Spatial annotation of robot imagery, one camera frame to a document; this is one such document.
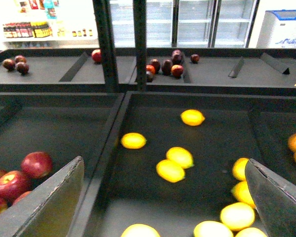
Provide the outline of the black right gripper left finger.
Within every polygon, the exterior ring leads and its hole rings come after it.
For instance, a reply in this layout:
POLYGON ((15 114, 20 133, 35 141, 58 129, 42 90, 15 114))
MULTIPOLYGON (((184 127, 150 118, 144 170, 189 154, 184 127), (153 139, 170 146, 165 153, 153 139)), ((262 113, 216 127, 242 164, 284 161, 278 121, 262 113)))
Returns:
POLYGON ((84 161, 76 157, 0 214, 0 237, 65 237, 83 185, 84 161))

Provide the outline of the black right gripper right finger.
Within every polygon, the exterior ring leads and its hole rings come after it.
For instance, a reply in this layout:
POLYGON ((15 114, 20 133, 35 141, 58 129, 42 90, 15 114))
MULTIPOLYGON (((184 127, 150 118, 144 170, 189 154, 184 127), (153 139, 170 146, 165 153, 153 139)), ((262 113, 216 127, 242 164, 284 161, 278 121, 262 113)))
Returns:
POLYGON ((259 217, 270 237, 296 237, 296 185, 250 159, 245 176, 259 217))

